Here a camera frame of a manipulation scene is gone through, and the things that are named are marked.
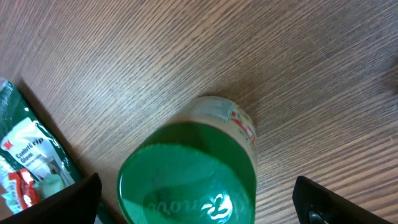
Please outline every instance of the jar lid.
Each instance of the jar lid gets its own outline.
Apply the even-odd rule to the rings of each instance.
[[[254,223],[256,176],[241,146],[193,122],[158,129],[122,165],[118,202],[129,223]]]

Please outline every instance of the dark object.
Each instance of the dark object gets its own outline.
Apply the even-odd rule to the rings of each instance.
[[[391,224],[306,177],[298,177],[293,203],[301,224]]]
[[[94,173],[0,224],[94,223],[101,189],[100,177]]]

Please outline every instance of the green package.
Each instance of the green package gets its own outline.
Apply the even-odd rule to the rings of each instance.
[[[36,181],[44,180],[47,174],[57,174],[66,186],[83,179],[62,146],[36,118],[15,86],[4,79],[0,80],[0,137],[0,168],[26,168]],[[95,219],[95,224],[101,223],[115,223],[102,202]]]

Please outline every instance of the wooden table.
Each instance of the wooden table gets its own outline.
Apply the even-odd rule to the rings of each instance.
[[[298,175],[398,223],[396,0],[2,0],[0,52],[121,222],[123,161],[218,95],[256,123],[256,223],[298,222]]]

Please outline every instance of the green lid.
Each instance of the green lid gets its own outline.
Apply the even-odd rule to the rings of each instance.
[[[118,201],[135,224],[254,223],[256,176],[222,131],[184,122],[158,129],[122,165]]]

